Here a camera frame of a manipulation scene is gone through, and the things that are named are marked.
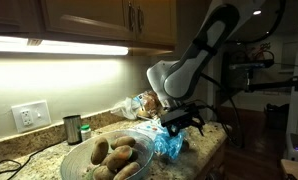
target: plastic bag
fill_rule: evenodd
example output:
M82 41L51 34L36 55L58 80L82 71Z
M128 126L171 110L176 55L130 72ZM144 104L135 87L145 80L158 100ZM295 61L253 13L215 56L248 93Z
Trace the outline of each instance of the plastic bag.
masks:
M139 107L139 102L127 97L124 101L115 104L114 108L111 109L110 112L127 119L137 119L137 111Z
M184 136L185 132L181 130L177 136L170 137L167 129L164 128L164 132L158 134L155 138L155 151L159 155L168 155L172 160L176 160L181 150Z
M153 141L158 134L164 133L164 128L161 126L160 120L144 121L134 126L133 129L147 135Z
M154 91L145 91L134 97L134 100L138 101L141 105L141 109L138 112L139 116L152 118L155 120L159 119L163 108L160 104L157 94Z

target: electrical outlet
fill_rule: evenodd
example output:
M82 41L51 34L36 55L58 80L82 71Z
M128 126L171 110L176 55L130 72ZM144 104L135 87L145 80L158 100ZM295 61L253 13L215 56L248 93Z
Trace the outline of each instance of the electrical outlet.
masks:
M30 126L32 124L32 115L30 110L22 111L21 118L23 121L23 125Z
M19 133L51 124L47 101L37 101L11 107Z

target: wooden cabinet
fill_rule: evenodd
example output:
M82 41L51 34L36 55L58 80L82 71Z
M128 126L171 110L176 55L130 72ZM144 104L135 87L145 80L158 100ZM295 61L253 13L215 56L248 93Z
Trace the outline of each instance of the wooden cabinet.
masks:
M174 45L175 0L43 0L49 31L124 40L129 45Z
M212 174L213 172L219 172L221 176L223 176L223 161L224 161L224 155L225 155L225 146L226 141L224 141L220 147L217 149L215 154L210 158L208 163L205 165L205 167L199 172L198 176L195 178L196 180L199 179L213 179Z
M176 0L0 0L0 35L173 50Z
M0 35L36 32L30 0L0 0Z
M134 37L126 22L131 15L123 0L43 0L47 30L115 40Z
M170 44L176 41L175 0L136 0L137 39L140 42Z

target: potato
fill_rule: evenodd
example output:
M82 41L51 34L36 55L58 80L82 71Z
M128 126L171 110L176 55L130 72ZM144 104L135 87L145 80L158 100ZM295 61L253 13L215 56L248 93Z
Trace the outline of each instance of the potato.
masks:
M135 160L138 159L139 152L135 148L131 148L131 149L132 149L132 154L131 154L130 158L128 159L128 161L131 161L132 162L132 161L135 161Z
M110 144L110 147L115 150L119 146L128 145L130 147L133 147L136 144L136 140L133 137L130 136L123 136L120 138L117 138L114 142Z
M111 158L110 155L108 155L108 156L107 156L107 157L100 163L100 166L106 166L110 158Z
M116 171L117 169L121 169L124 166L126 166L128 164L127 160L124 159L114 159L111 158L108 162L107 162L107 167L109 170L111 171Z
M131 155L132 149L130 146L119 146L107 158L105 158L105 164L110 170L115 171L116 169L125 166Z
M119 173L114 177L114 180L126 179L140 170L140 165L137 162L132 162L125 166Z
M93 172L94 180L112 180L114 179L116 173L110 171L107 166L100 166Z
M91 162L94 165L100 164L108 154L109 143L106 138L97 138L91 154Z

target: metal canister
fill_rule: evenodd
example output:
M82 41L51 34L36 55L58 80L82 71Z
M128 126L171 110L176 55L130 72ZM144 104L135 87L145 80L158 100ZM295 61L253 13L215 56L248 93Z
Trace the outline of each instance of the metal canister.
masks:
M69 145L75 145L82 142L80 128L80 115L66 116L63 118L65 131L67 135L67 142Z

